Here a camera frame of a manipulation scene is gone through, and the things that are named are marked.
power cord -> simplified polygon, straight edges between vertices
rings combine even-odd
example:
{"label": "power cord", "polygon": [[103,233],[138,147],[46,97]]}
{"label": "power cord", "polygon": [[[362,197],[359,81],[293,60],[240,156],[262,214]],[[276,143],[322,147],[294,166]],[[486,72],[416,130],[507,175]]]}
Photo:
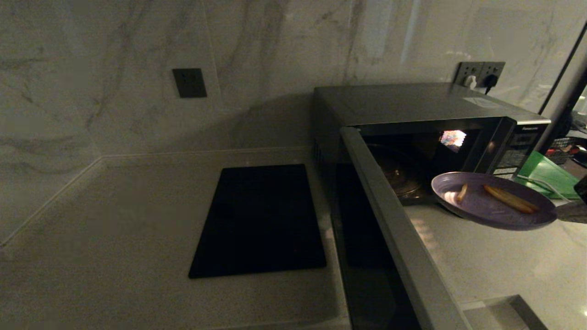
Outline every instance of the power cord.
{"label": "power cord", "polygon": [[485,95],[487,95],[487,93],[489,93],[491,88],[495,85],[497,85],[497,76],[496,75],[488,75],[485,78],[485,86],[487,86],[487,89],[485,90]]}

black basket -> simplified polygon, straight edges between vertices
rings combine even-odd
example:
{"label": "black basket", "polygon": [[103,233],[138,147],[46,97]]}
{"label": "black basket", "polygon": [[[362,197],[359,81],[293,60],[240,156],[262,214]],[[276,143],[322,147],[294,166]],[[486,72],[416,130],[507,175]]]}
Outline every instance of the black basket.
{"label": "black basket", "polygon": [[553,163],[557,165],[563,165],[566,163],[566,160],[571,158],[572,155],[565,152],[564,150],[569,146],[575,145],[576,138],[574,137],[562,137],[560,139],[555,139],[550,146],[550,149],[554,149],[555,152],[546,158],[550,159]]}

food on plate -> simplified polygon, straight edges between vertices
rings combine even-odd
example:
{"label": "food on plate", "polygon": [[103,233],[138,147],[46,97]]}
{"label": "food on plate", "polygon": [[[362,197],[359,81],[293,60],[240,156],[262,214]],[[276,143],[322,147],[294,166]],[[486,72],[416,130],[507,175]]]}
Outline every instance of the food on plate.
{"label": "food on plate", "polygon": [[497,200],[515,208],[522,213],[532,214],[539,210],[536,205],[530,203],[529,201],[523,200],[516,195],[508,193],[503,189],[491,187],[487,184],[484,184],[483,188],[485,188],[485,190]]}
{"label": "food on plate", "polygon": [[463,184],[463,188],[461,188],[461,192],[457,195],[457,203],[460,203],[463,201],[463,198],[465,198],[465,194],[467,193],[467,187],[468,184]]}

countertop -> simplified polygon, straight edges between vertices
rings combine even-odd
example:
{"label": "countertop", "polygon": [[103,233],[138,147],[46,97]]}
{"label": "countertop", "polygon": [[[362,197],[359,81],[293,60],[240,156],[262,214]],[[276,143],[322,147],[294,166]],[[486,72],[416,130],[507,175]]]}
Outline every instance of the countertop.
{"label": "countertop", "polygon": [[459,304],[520,295],[548,329],[587,329],[586,224],[508,231],[437,205],[405,210]]}
{"label": "countertop", "polygon": [[[190,280],[223,167],[306,165],[328,266]],[[107,157],[0,250],[0,328],[350,328],[310,148]]]}

green lid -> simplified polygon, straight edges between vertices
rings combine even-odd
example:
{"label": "green lid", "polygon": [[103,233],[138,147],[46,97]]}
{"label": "green lid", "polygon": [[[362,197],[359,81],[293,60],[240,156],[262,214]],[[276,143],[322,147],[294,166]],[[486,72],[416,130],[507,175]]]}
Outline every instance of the green lid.
{"label": "green lid", "polygon": [[[562,169],[560,166],[551,162],[541,153],[532,151],[528,160],[518,173],[519,176],[538,179],[550,184],[568,199],[579,199],[579,195],[573,189],[573,186],[579,182],[579,179]],[[516,177],[517,183],[532,188],[548,198],[560,198],[556,193],[550,191],[546,186],[540,183],[533,183],[528,180]]]}

